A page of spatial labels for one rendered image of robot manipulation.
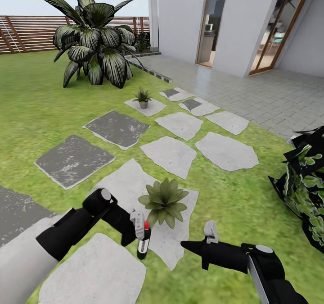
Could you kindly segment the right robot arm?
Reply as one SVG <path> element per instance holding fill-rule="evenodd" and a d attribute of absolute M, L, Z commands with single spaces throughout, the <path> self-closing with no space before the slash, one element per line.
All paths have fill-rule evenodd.
<path fill-rule="evenodd" d="M 241 247 L 219 241 L 216 223 L 206 223 L 201 243 L 181 241 L 180 245 L 202 257 L 202 269 L 209 263 L 248 273 L 261 299 L 261 304 L 309 304 L 285 280 L 285 271 L 275 252 L 264 245 L 242 243 Z"/>

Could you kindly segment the insectifuge atomizer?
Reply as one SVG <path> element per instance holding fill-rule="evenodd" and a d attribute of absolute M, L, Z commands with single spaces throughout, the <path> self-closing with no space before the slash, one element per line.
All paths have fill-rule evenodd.
<path fill-rule="evenodd" d="M 139 240 L 138 246 L 137 246 L 137 258 L 139 261 L 144 261 L 146 256 L 147 256 L 147 250 L 148 250 L 148 245 L 150 241 L 150 236 L 151 236 L 151 227 L 149 224 L 144 225 L 144 238 L 142 240 Z"/>

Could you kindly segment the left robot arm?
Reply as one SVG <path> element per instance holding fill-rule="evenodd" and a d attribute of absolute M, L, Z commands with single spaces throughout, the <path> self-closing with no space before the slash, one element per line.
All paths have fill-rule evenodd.
<path fill-rule="evenodd" d="M 94 225 L 104 220 L 122 234 L 126 247 L 136 237 L 144 238 L 145 218 L 142 210 L 129 212 L 118 206 L 105 188 L 98 188 L 82 202 L 82 208 L 71 207 L 53 226 L 46 229 L 20 252 L 0 267 L 0 304 L 25 304 L 52 269 Z M 136 237 L 134 225 L 136 227 Z"/>

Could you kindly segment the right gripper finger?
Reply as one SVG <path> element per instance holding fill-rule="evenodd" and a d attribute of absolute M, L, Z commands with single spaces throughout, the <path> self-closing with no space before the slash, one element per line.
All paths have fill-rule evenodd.
<path fill-rule="evenodd" d="M 190 250 L 194 252 L 196 255 L 201 256 L 202 255 L 202 247 L 203 247 L 203 241 L 201 243 L 197 242 L 186 242 L 181 241 L 180 245 L 187 250 Z"/>

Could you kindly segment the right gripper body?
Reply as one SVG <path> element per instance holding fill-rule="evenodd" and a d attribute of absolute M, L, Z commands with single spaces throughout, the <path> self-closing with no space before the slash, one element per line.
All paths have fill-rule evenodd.
<path fill-rule="evenodd" d="M 208 270 L 209 263 L 232 269 L 231 244 L 218 241 L 207 243 L 207 236 L 202 245 L 202 269 Z"/>

